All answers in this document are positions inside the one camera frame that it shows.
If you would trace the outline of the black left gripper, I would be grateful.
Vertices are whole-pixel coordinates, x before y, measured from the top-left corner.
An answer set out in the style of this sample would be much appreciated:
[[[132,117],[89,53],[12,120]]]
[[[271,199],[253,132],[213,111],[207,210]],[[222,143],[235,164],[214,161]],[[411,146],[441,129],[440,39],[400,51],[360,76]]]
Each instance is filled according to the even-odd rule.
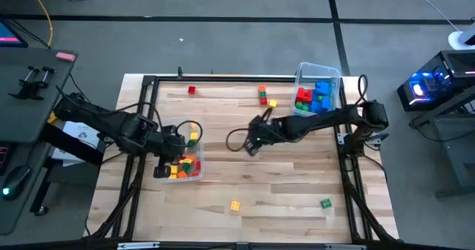
[[[172,165],[179,165],[182,160],[186,143],[185,137],[177,130],[176,125],[167,125],[163,131],[153,131],[150,134],[150,152],[158,155],[153,157],[153,177],[156,179],[168,178],[171,175],[168,157],[175,157],[171,161]]]

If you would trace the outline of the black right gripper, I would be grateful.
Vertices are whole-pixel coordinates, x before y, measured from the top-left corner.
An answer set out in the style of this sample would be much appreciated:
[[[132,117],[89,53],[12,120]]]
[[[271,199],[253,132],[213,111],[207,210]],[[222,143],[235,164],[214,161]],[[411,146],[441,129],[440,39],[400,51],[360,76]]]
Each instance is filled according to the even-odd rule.
[[[247,153],[253,157],[259,151],[261,145],[273,145],[275,143],[284,142],[283,137],[275,129],[275,126],[267,123],[272,114],[273,108],[267,108],[263,115],[256,116],[248,127],[248,139],[244,146]]]

